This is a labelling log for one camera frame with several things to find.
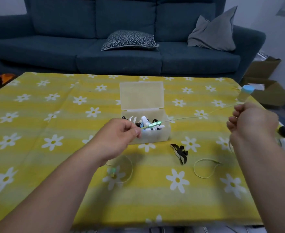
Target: person's left hand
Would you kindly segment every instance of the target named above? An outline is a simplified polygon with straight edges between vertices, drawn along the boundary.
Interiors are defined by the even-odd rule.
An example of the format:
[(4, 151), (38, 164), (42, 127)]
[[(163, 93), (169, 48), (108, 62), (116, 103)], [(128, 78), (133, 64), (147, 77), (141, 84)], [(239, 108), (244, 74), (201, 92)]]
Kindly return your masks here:
[(127, 119), (111, 119), (82, 148), (95, 155), (100, 165), (119, 156), (136, 137), (141, 137), (141, 128)]

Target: small container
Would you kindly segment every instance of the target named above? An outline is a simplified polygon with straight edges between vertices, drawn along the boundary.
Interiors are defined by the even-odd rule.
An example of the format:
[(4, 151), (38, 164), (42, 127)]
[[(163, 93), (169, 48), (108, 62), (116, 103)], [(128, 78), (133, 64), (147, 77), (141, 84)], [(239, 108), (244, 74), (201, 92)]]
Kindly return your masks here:
[[(120, 83), (120, 100), (122, 115), (126, 118), (137, 117), (139, 121), (144, 115), (149, 121), (168, 120), (164, 110), (163, 82), (122, 82)], [(130, 144), (154, 143), (167, 141), (171, 134), (170, 122), (161, 130), (144, 130), (140, 139), (135, 138)]]
[(245, 102), (247, 98), (252, 94), (254, 91), (254, 87), (250, 85), (242, 86), (241, 92), (237, 97), (238, 101)]

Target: yellow tablecloth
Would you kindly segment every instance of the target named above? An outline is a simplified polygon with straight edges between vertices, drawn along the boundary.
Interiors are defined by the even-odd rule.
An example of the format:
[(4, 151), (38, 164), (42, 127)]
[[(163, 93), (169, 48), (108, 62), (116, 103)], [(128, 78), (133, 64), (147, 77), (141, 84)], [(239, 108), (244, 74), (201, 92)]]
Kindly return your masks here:
[[(116, 179), (109, 166), (95, 173), (74, 228), (206, 221), (260, 223), (236, 157), (226, 121), (239, 93), (230, 78), (184, 78), (24, 73), (0, 89), (0, 220), (109, 119), (120, 117), (119, 82), (163, 81), (171, 121), (167, 142), (130, 145)], [(171, 143), (189, 151), (181, 165)], [(201, 158), (222, 162), (209, 179), (194, 174)], [(208, 176), (213, 163), (196, 171)]]

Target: blue sofa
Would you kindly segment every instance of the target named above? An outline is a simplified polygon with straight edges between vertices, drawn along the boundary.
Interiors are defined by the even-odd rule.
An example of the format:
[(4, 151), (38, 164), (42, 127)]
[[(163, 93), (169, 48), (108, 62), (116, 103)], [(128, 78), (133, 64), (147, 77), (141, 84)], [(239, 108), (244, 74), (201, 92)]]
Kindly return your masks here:
[[(27, 14), (0, 16), (0, 73), (230, 77), (240, 82), (265, 34), (234, 26), (236, 50), (188, 47), (200, 15), (226, 0), (25, 0)], [(100, 51), (116, 30), (154, 35), (156, 50)]]

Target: table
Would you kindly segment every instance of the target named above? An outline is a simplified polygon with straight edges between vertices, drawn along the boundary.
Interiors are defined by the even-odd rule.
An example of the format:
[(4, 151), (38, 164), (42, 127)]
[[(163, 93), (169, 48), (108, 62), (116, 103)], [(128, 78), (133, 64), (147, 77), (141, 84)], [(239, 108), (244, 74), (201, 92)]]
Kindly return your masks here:
[[(238, 84), (230, 78), (184, 78), (93, 74), (24, 73), (0, 89), (0, 220), (63, 160), (89, 141), (109, 119), (120, 117), (119, 82), (163, 81), (171, 120), (167, 142), (130, 145), (111, 178), (95, 173), (74, 228), (144, 224), (190, 225), (261, 219), (234, 153), (228, 146), (228, 116)], [(180, 117), (200, 118), (173, 121)], [(181, 165), (170, 144), (184, 145)], [(222, 165), (209, 179), (193, 165), (212, 158)], [(214, 164), (199, 162), (208, 176)]]

